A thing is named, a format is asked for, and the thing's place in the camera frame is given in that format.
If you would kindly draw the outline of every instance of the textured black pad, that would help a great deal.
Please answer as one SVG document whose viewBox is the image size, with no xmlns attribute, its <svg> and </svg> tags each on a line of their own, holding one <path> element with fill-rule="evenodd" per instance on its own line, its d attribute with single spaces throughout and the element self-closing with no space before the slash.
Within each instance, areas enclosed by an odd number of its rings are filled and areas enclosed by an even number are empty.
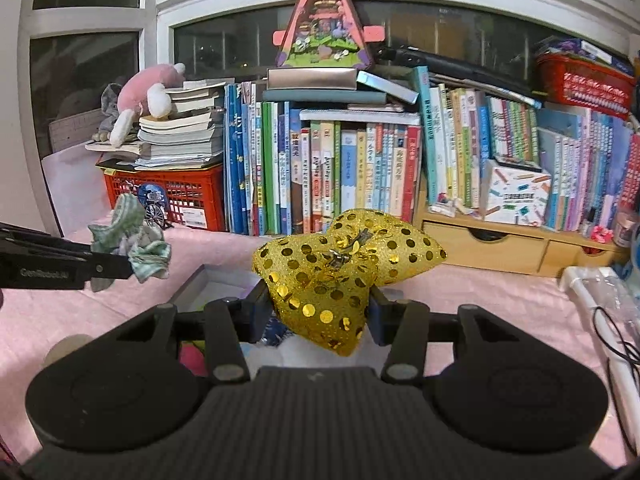
<svg viewBox="0 0 640 480">
<path fill-rule="evenodd" d="M 262 368 L 252 383 L 215 387 L 151 446 L 111 455 L 45 446 L 24 471 L 34 480 L 595 480 L 610 469 L 587 447 L 482 448 L 440 421 L 418 388 L 382 383 L 369 368 Z"/>
</svg>

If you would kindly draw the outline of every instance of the stuffed animal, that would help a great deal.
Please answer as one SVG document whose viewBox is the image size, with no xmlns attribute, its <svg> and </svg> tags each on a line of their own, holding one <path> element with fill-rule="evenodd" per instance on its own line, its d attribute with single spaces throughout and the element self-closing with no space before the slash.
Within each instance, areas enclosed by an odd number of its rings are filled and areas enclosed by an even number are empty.
<svg viewBox="0 0 640 480">
<path fill-rule="evenodd" d="M 138 72 L 122 87 L 118 95 L 118 119 L 109 137 L 112 146 L 119 148 L 140 117 L 152 115 L 156 119 L 171 111 L 171 98 L 165 88 L 181 87 L 184 64 L 159 64 Z"/>
</svg>

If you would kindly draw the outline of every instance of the bookshelf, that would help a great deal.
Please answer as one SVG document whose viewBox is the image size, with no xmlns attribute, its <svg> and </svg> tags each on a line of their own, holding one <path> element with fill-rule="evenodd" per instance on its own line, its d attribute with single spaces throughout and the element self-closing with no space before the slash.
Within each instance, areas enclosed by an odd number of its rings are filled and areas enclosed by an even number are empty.
<svg viewBox="0 0 640 480">
<path fill-rule="evenodd" d="M 559 278 L 566 267 L 604 267 L 626 262 L 629 252 L 599 244 L 574 232 L 485 222 L 464 215 L 449 218 L 428 211 L 426 179 L 421 177 L 414 226 L 433 236 L 447 251 L 447 263 Z M 482 235 L 494 238 L 486 241 Z M 599 250 L 587 254 L 584 248 Z"/>
</svg>

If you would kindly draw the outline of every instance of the gold sequin heart pillow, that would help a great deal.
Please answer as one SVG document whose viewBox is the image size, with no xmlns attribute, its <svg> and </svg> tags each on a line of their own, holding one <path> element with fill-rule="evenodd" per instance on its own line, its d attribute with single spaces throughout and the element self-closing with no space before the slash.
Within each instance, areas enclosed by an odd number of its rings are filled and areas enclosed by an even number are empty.
<svg viewBox="0 0 640 480">
<path fill-rule="evenodd" d="M 411 224 L 368 209 L 348 210 L 325 234 L 278 238 L 254 253 L 280 320 L 342 356 L 362 336 L 371 285 L 405 280 L 446 252 Z"/>
</svg>

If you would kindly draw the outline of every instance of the wooden drawer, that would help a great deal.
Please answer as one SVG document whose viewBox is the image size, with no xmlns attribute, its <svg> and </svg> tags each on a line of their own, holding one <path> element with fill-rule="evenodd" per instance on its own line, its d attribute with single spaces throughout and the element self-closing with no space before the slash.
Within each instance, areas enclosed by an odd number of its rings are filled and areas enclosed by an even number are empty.
<svg viewBox="0 0 640 480">
<path fill-rule="evenodd" d="M 480 241 L 464 227 L 433 222 L 423 222 L 422 230 L 447 251 L 447 263 L 476 269 L 535 274 L 546 246 L 545 240 L 520 235 Z"/>
<path fill-rule="evenodd" d="M 625 262 L 628 258 L 626 251 L 587 254 L 581 246 L 550 240 L 538 275 L 559 278 L 565 267 L 608 267 L 613 262 Z"/>
</svg>

